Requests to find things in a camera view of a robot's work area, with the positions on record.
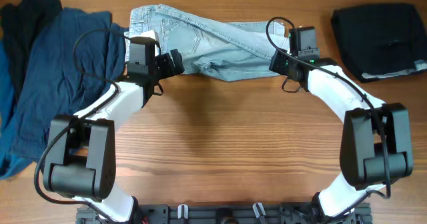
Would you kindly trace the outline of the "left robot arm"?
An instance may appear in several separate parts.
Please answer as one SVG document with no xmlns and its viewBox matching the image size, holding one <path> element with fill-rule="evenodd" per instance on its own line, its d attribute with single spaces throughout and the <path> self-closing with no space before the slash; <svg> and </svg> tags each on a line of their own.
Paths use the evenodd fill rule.
<svg viewBox="0 0 427 224">
<path fill-rule="evenodd" d="M 135 197 L 115 183 L 115 132 L 154 96 L 160 80 L 183 73 L 177 49 L 162 53 L 157 40 L 132 37 L 127 74 L 110 81 L 109 91 L 74 115 L 58 115 L 35 170 L 34 184 L 45 200 L 86 205 L 92 223 L 146 223 Z"/>
</svg>

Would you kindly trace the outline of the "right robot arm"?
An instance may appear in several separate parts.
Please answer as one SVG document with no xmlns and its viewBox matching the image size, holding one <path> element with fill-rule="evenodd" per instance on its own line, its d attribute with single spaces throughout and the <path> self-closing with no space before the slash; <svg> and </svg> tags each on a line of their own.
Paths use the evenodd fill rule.
<svg viewBox="0 0 427 224">
<path fill-rule="evenodd" d="M 390 198 L 391 185 L 412 174 L 408 110 L 367 94 L 334 60 L 321 58 L 313 27 L 292 28 L 289 39 L 289 50 L 276 50 L 270 70 L 320 98 L 344 124 L 341 172 L 311 204 L 318 223 L 339 221 L 371 194 Z"/>
</svg>

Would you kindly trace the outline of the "light blue denim shorts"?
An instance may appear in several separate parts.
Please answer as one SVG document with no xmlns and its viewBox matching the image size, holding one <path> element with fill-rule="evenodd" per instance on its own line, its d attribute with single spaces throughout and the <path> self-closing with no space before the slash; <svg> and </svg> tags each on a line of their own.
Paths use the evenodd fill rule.
<svg viewBox="0 0 427 224">
<path fill-rule="evenodd" d="M 131 10 L 125 35 L 141 36 L 148 31 L 155 32 L 162 53 L 179 51 L 186 74 L 227 82 L 276 76 L 269 69 L 276 48 L 290 46 L 281 23 L 223 23 L 167 5 Z"/>
</svg>

